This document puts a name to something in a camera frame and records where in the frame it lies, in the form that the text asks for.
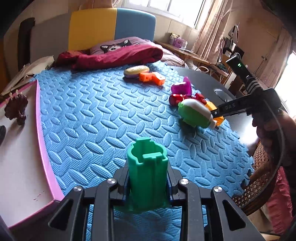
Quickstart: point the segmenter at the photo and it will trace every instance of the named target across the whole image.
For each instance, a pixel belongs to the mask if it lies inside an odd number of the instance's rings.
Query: floor
[[[248,216],[249,220],[262,233],[273,233],[272,225],[261,209]]]

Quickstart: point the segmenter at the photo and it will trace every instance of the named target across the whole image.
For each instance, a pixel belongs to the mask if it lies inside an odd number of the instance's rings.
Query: textured mat surface
[[[168,103],[170,87],[182,77],[161,62],[148,65],[166,76],[163,87],[123,80],[128,66],[74,72],[45,70],[36,75],[41,88],[41,120],[46,149],[66,195],[74,186],[96,186],[124,166],[137,137],[151,137],[168,150],[173,168],[198,186],[221,186],[241,195],[253,159],[224,121],[219,130],[191,128]],[[90,237],[92,212],[87,230]],[[181,208],[139,215],[115,212],[117,240],[179,240]]]

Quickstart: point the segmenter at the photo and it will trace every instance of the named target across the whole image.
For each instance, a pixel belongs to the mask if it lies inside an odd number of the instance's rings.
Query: pink board edge
[[[52,170],[52,166],[50,164],[45,141],[43,137],[42,123],[41,123],[41,112],[40,112],[40,86],[37,82],[36,88],[36,127],[37,127],[37,137],[40,149],[41,160],[45,172],[45,176],[47,179],[47,183],[49,185],[50,191],[52,193],[53,199],[57,201],[61,201],[65,196],[57,182],[55,174]]]
[[[38,216],[38,214],[41,214],[42,212],[46,212],[46,210],[54,205],[54,203],[56,203],[56,201],[61,201],[63,198],[64,198],[64,194],[62,193],[62,190],[60,189],[59,187],[59,184],[57,183],[56,181],[56,178],[54,176],[54,173],[53,173],[53,170],[51,168],[51,165],[50,165],[50,162],[49,162],[49,159],[48,159],[48,156],[47,156],[47,151],[46,151],[46,148],[45,148],[45,142],[44,142],[44,138],[43,138],[43,131],[42,131],[42,126],[41,126],[41,117],[40,117],[40,114],[39,114],[39,118],[38,118],[38,114],[37,113],[40,113],[40,86],[38,84],[38,81],[32,81],[28,84],[26,84],[25,86],[23,86],[21,89],[19,89],[19,92],[22,92],[23,90],[31,87],[32,85],[34,84],[37,84],[37,87],[36,87],[36,126],[37,126],[37,136],[38,136],[38,143],[39,143],[39,149],[40,149],[40,156],[41,156],[41,159],[42,159],[42,163],[43,163],[43,167],[44,167],[44,171],[45,171],[45,175],[46,175],[46,179],[47,179],[47,183],[49,185],[49,188],[50,188],[50,191],[51,191],[51,195],[53,197],[53,200],[51,200],[48,204],[46,204],[43,208],[41,208],[40,210],[36,211],[35,213],[32,213],[30,216],[24,218],[23,220],[19,221],[18,223],[14,224],[14,225],[11,225],[9,227],[9,229],[13,229],[15,227],[18,227],[19,225],[21,225],[22,223],[26,222],[26,221],[29,221],[31,220],[33,217],[35,216]],[[4,105],[6,105],[6,102],[3,101],[1,104],[0,104],[0,108],[2,108]],[[40,144],[40,139],[39,139],[39,135],[40,133],[38,132],[38,126],[41,127],[41,135],[42,135],[42,140],[43,140],[43,143],[44,143],[44,148],[45,148],[45,154],[46,154],[46,157],[47,157],[47,161],[50,165],[50,170],[47,171],[46,168],[45,168],[45,165],[44,165],[44,159],[43,159],[43,154],[41,152],[41,144]],[[56,182],[56,184],[54,183],[53,185],[51,185],[53,183],[52,181],[52,178],[49,179],[48,178],[48,172],[52,172],[53,176],[54,176],[54,180]]]
[[[50,213],[54,208],[56,208],[57,204],[58,204],[57,201],[51,200],[43,208],[39,209],[35,213],[32,213],[30,216],[24,218],[23,220],[19,221],[18,223],[10,226],[9,229],[13,230],[14,228],[19,228],[25,222],[30,223],[30,222],[34,221],[35,219],[38,219],[40,217],[40,215],[42,215],[42,213],[43,213],[43,215],[46,215],[46,214]]]

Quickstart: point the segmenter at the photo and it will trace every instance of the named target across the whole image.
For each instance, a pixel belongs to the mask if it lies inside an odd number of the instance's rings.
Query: white and green toy
[[[201,102],[195,99],[185,99],[178,104],[179,115],[183,121],[192,127],[200,126],[202,128],[214,129],[216,121],[210,110]]]

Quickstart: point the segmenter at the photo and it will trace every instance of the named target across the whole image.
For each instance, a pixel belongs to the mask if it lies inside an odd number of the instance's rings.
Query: black table
[[[215,93],[217,90],[225,92],[229,97],[235,99],[235,96],[231,94],[228,89],[208,74],[180,67],[172,67],[172,69],[178,71],[179,75],[187,76],[195,89],[201,91],[201,93],[216,106],[224,103],[224,101]],[[236,131],[240,136],[240,142],[248,147],[248,153],[252,156],[259,140],[256,134],[256,128],[252,126],[253,118],[247,116],[246,113],[242,113],[239,115],[228,116],[226,119],[229,121],[231,129]]]

